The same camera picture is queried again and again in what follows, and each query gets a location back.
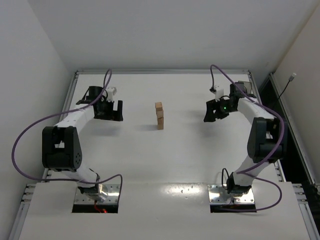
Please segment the light wood cube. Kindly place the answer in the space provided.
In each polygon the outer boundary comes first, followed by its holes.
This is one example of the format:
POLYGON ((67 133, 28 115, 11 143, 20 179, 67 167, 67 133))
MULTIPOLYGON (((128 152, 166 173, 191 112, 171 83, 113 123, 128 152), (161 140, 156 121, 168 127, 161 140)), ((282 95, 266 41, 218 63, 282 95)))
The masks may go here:
POLYGON ((162 110, 162 111, 157 111, 156 112, 156 116, 157 116, 157 118, 163 118, 164 117, 164 111, 162 110))
POLYGON ((156 110, 156 112, 163 111, 163 104, 162 104, 162 102, 156 102, 156 103, 155 103, 155 110, 156 110))

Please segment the long dark wood block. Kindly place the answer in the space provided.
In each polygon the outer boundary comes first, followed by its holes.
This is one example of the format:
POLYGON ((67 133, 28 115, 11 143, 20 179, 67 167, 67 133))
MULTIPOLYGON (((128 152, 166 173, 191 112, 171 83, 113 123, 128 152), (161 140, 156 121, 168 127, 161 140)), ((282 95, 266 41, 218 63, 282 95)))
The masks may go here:
POLYGON ((160 120, 160 119, 158 119, 157 129, 158 130, 163 130, 164 129, 164 122, 162 120, 160 120))

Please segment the grey translucent plastic bin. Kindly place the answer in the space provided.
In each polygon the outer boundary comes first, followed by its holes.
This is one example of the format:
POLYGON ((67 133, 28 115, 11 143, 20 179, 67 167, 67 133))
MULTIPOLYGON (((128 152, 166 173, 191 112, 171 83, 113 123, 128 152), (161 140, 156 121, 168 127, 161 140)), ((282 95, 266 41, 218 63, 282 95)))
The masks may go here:
POLYGON ((238 83, 240 84, 240 86, 243 88, 243 91, 251 94, 252 93, 252 83, 249 81, 238 81, 238 83))

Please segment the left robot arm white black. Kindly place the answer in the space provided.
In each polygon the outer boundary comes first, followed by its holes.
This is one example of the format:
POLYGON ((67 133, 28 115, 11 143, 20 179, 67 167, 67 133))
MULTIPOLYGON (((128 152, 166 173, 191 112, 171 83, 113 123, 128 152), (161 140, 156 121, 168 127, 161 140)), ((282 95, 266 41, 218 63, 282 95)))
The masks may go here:
POLYGON ((99 174, 83 163, 79 133, 93 119, 123 121, 123 101, 119 100, 114 109, 116 93, 116 87, 90 86, 76 103, 79 111, 42 130, 43 166, 74 179, 80 192, 92 199, 104 198, 107 192, 99 182, 99 174))

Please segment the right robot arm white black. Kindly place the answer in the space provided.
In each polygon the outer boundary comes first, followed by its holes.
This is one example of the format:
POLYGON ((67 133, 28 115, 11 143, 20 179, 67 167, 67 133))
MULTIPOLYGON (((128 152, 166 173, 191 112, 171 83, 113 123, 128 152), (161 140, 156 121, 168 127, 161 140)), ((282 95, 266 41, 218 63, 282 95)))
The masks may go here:
POLYGON ((247 157, 227 178, 226 191, 230 195, 246 194, 254 179, 270 164, 284 157, 287 150, 288 125, 262 106, 257 97, 247 91, 243 82, 230 85, 229 95, 215 85, 210 91, 215 98, 206 102, 203 121, 212 123, 230 113, 239 112, 251 124, 247 142, 247 157))

